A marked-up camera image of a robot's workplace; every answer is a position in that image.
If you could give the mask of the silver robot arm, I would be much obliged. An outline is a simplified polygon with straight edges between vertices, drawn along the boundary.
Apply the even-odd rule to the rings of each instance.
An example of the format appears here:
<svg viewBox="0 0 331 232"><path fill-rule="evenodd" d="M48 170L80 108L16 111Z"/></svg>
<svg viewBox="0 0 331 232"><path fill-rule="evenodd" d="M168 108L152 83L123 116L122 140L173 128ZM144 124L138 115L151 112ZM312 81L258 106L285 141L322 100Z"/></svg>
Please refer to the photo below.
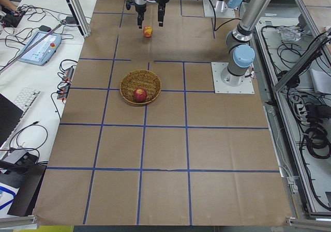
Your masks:
<svg viewBox="0 0 331 232"><path fill-rule="evenodd" d="M131 7L135 8L135 11L138 13L137 16L137 25L139 29L142 29L142 24L144 21L144 14L146 12L147 2L155 3L155 0L126 0L125 7L127 10L130 10Z"/></svg>
<svg viewBox="0 0 331 232"><path fill-rule="evenodd" d="M248 41L269 2L270 0L250 0L240 22L228 33L226 44L230 59L227 67L221 72L221 79L225 84L232 87L242 84L245 73L255 58L255 52L248 45Z"/></svg>

